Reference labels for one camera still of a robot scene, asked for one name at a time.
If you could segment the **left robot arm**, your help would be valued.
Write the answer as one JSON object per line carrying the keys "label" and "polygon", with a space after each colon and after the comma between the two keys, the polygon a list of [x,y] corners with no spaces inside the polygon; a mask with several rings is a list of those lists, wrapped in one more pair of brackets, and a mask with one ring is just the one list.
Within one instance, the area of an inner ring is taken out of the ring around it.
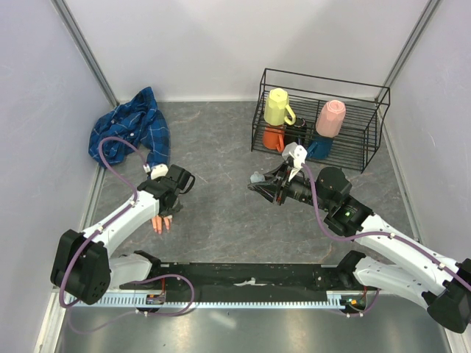
{"label": "left robot arm", "polygon": [[61,235],[50,275],[53,285],[65,285],[64,292],[91,305],[110,288],[138,282],[153,289],[160,284],[162,273],[155,267],[159,263],[156,257],[144,251],[111,257],[145,222],[179,212],[179,196],[195,183],[195,176],[177,165],[159,165],[152,173],[152,179],[142,182],[125,203],[97,224]]}

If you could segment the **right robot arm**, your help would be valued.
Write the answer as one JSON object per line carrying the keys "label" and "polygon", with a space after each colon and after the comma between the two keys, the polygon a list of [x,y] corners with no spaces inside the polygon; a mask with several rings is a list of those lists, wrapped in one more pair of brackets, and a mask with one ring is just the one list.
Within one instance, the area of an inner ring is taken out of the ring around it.
{"label": "right robot arm", "polygon": [[356,242],[390,260],[384,265],[364,254],[346,256],[336,276],[343,288],[386,290],[426,309],[455,333],[470,325],[470,259],[446,257],[392,227],[350,195],[352,185],[340,168],[325,167],[314,177],[308,166],[295,172],[284,162],[247,187],[273,204],[293,199],[315,213],[324,211],[317,222],[328,238]]}

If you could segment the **clear nail polish bottle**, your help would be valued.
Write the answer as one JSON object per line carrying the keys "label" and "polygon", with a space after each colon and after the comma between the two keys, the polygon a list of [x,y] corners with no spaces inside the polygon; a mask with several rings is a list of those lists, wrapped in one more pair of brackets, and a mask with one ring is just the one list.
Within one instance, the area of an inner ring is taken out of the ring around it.
{"label": "clear nail polish bottle", "polygon": [[263,174],[259,173],[258,171],[255,171],[249,178],[251,183],[259,183],[259,182],[265,182],[266,178]]}

